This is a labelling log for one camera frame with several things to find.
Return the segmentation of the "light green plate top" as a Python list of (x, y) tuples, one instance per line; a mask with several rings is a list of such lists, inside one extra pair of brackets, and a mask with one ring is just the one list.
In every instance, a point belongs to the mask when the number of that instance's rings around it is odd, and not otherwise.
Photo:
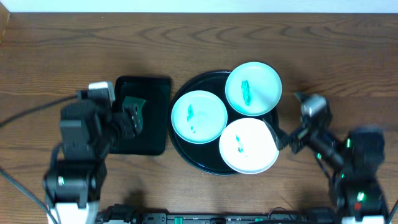
[(279, 74), (261, 62), (247, 62), (236, 67), (228, 76), (225, 95), (229, 105), (246, 116), (270, 112), (282, 95)]

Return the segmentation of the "light green plate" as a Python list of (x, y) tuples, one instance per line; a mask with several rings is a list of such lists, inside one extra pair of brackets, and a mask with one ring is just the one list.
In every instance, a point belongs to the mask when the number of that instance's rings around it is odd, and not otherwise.
[(170, 115), (173, 130), (183, 140), (205, 144), (218, 138), (228, 121), (228, 112), (215, 94), (195, 90), (182, 95)]
[(236, 67), (228, 76), (225, 95), (229, 105), (246, 116), (270, 112), (282, 95), (279, 74), (261, 62), (247, 62)]

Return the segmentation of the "green scrubbing sponge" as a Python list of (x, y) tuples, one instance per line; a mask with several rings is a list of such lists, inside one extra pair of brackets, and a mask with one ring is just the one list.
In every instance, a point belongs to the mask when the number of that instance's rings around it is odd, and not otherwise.
[(123, 110), (134, 110), (137, 113), (140, 113), (145, 103), (146, 103), (145, 99), (126, 96), (122, 103), (122, 108)]

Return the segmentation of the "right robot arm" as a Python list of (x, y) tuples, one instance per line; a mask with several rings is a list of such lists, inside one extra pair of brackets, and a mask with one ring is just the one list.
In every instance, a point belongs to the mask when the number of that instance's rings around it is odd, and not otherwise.
[(329, 119), (305, 118), (291, 134), (268, 124), (278, 150), (290, 146), (293, 153), (309, 147), (319, 166), (328, 164), (330, 200), (335, 209), (311, 209), (309, 223), (390, 223), (389, 211), (376, 172), (384, 162), (384, 136), (376, 128), (359, 128), (339, 141), (329, 132)]

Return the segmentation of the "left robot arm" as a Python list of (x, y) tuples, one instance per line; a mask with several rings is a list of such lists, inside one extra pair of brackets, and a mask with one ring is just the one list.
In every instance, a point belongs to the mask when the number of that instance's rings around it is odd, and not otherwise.
[(94, 223), (107, 175), (105, 159), (120, 139), (142, 131), (141, 107), (121, 112), (93, 100), (79, 100), (60, 112), (62, 142), (44, 176), (49, 223)]

